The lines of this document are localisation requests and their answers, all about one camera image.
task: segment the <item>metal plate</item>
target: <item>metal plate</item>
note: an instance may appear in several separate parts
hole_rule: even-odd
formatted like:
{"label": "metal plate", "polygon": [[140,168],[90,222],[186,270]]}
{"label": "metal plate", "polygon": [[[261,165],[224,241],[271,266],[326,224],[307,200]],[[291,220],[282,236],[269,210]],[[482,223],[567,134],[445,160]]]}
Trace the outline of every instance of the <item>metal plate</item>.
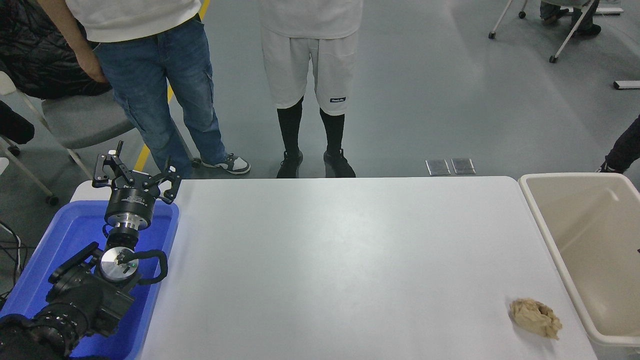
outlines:
{"label": "metal plate", "polygon": [[476,170],[474,168],[474,164],[471,162],[471,159],[451,159],[451,164],[453,164],[453,170],[458,175],[476,174]]}
{"label": "metal plate", "polygon": [[446,160],[426,160],[426,163],[429,175],[431,176],[451,175],[451,171],[449,170],[449,165]]}

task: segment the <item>black pants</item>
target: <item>black pants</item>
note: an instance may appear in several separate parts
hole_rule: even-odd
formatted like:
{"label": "black pants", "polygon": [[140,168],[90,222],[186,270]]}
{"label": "black pants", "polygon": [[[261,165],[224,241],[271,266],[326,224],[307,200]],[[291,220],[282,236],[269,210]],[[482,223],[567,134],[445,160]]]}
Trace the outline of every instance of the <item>black pants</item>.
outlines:
{"label": "black pants", "polygon": [[33,139],[33,133],[32,123],[0,101],[0,135],[16,143],[27,143]]}
{"label": "black pants", "polygon": [[625,171],[640,158],[640,115],[616,140],[613,149],[605,156],[610,168]]}

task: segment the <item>chair caster wheel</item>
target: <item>chair caster wheel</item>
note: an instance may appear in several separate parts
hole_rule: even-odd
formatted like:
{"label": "chair caster wheel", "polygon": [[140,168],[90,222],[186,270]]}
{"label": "chair caster wheel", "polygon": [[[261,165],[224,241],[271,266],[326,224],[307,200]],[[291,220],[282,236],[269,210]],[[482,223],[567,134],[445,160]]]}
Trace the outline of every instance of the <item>chair caster wheel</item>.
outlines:
{"label": "chair caster wheel", "polygon": [[52,196],[47,196],[45,201],[47,202],[47,204],[51,205],[51,206],[55,206],[58,205],[58,197],[55,195]]}
{"label": "chair caster wheel", "polygon": [[20,155],[20,148],[17,147],[16,145],[11,145],[7,148],[7,150],[9,150],[9,152],[11,153],[11,155],[13,156],[19,156]]}

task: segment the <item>white and gray sneaker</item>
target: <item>white and gray sneaker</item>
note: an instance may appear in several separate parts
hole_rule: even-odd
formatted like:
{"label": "white and gray sneaker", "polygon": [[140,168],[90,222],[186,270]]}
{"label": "white and gray sneaker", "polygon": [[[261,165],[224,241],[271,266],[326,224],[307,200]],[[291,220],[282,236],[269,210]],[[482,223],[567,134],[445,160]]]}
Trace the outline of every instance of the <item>white and gray sneaker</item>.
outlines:
{"label": "white and gray sneaker", "polygon": [[243,160],[240,156],[234,155],[233,152],[231,154],[228,154],[227,158],[222,163],[211,165],[203,161],[202,165],[206,167],[220,167],[234,175],[246,174],[249,172],[249,170],[251,170],[251,165]]}

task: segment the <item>black sneaker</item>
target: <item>black sneaker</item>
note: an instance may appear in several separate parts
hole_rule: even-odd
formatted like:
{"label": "black sneaker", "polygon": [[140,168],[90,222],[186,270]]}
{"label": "black sneaker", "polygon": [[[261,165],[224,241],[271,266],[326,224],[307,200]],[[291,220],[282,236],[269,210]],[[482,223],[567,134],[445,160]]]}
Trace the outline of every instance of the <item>black sneaker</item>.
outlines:
{"label": "black sneaker", "polygon": [[609,165],[607,164],[607,162],[603,162],[602,165],[596,169],[596,172],[615,172],[618,174],[622,174],[625,171],[624,170],[616,170],[614,168],[609,167]]}
{"label": "black sneaker", "polygon": [[356,177],[356,173],[344,157],[344,150],[340,149],[336,156],[331,156],[325,151],[323,158],[326,177]]}
{"label": "black sneaker", "polygon": [[569,13],[569,9],[558,10],[555,14],[551,15],[550,17],[545,17],[544,19],[542,19],[542,22],[544,22],[545,25],[551,25],[568,13]]}
{"label": "black sneaker", "polygon": [[300,164],[302,164],[302,152],[300,150],[298,150],[298,156],[295,158],[289,156],[285,151],[284,160],[280,163],[280,170],[278,170],[276,179],[297,179]]}
{"label": "black sneaker", "polygon": [[599,25],[593,24],[587,30],[576,30],[574,35],[579,37],[594,37],[601,32],[602,28]]}

